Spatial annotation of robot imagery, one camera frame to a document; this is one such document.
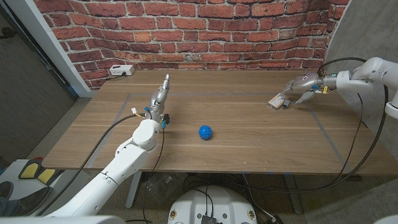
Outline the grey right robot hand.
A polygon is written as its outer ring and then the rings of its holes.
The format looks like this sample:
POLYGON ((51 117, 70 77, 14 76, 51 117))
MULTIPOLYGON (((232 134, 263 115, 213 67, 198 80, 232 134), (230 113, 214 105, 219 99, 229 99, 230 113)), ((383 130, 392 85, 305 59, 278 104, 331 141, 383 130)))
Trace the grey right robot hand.
POLYGON ((312 99, 316 93, 326 93, 328 90, 336 89, 338 75, 336 73, 319 77, 317 73, 303 73, 289 81, 282 94, 293 91, 302 91, 303 95, 295 102, 300 104, 312 99))

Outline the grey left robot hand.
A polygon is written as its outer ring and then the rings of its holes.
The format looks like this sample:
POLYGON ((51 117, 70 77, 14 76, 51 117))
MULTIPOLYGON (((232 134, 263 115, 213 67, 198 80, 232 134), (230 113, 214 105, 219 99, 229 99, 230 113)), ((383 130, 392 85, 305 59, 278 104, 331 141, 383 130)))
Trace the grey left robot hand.
POLYGON ((162 129, 170 123, 170 116, 164 114, 165 101, 170 89, 169 79, 170 75, 166 74, 163 84, 152 95, 149 108, 146 108, 146 119, 158 122, 162 129))

